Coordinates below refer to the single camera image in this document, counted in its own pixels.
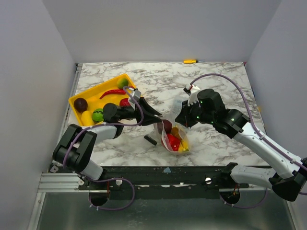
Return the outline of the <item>dark purple plum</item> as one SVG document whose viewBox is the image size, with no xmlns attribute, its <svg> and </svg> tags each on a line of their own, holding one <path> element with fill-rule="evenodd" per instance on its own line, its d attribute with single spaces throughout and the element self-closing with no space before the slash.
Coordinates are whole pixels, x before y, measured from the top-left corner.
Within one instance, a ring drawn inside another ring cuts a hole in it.
<svg viewBox="0 0 307 230">
<path fill-rule="evenodd" d="M 170 133 L 172 129 L 172 123 L 166 119 L 163 119 L 164 130 L 166 133 Z"/>
</svg>

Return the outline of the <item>clear zip top bag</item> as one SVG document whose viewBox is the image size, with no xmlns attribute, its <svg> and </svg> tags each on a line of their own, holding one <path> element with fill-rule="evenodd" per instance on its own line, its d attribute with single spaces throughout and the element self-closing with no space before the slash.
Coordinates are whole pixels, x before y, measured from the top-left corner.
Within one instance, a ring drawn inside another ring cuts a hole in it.
<svg viewBox="0 0 307 230">
<path fill-rule="evenodd" d="M 190 152 L 190 143 L 184 127 L 175 121 L 174 114 L 165 114 L 155 123 L 155 136 L 168 152 L 184 155 Z"/>
</svg>

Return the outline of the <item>yellow banana bunch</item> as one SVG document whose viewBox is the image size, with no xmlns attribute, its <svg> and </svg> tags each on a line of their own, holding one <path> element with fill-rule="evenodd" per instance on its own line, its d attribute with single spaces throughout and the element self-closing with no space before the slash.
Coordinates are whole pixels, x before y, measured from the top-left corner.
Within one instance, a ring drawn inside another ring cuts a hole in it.
<svg viewBox="0 0 307 230">
<path fill-rule="evenodd" d="M 177 148 L 177 152 L 188 152 L 189 142 L 184 130 L 179 129 L 177 126 L 171 129 L 171 135 L 180 140 L 180 145 Z"/>
</svg>

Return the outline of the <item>red bell pepper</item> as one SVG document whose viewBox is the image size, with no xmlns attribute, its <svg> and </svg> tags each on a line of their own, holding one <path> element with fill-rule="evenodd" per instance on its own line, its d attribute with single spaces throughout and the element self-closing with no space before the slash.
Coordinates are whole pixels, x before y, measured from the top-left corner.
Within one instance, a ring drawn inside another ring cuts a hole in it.
<svg viewBox="0 0 307 230">
<path fill-rule="evenodd" d="M 163 146 L 171 152 L 178 152 L 181 144 L 181 140 L 172 134 L 167 134 L 164 139 L 161 140 Z"/>
</svg>

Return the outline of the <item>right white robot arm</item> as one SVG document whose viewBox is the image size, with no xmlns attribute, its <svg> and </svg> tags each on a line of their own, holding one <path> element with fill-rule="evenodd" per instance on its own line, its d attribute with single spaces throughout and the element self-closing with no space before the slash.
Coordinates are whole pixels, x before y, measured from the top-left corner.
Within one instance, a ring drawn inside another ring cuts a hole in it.
<svg viewBox="0 0 307 230">
<path fill-rule="evenodd" d="M 220 94 L 196 86 L 185 88 L 189 98 L 182 102 L 175 121 L 185 127 L 212 125 L 221 134 L 248 147 L 271 166 L 271 170 L 235 164 L 221 175 L 223 186 L 254 184 L 273 190 L 280 198 L 295 201 L 307 181 L 307 160 L 282 148 L 258 129 L 252 119 L 237 109 L 227 109 Z"/>
</svg>

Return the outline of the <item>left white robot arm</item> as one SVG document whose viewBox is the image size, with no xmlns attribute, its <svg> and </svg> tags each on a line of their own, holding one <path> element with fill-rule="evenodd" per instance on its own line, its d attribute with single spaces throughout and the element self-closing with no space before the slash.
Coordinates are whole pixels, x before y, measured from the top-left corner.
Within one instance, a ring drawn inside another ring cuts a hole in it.
<svg viewBox="0 0 307 230">
<path fill-rule="evenodd" d="M 153 109 L 141 97 L 134 106 L 119 106 L 107 103 L 103 108 L 104 122 L 95 126 L 69 125 L 53 151 L 54 161 L 70 170 L 90 178 L 95 189 L 106 185 L 103 168 L 91 160 L 94 145 L 119 137 L 125 124 L 120 120 L 135 119 L 134 126 L 148 126 L 162 121 L 162 114 Z"/>
</svg>

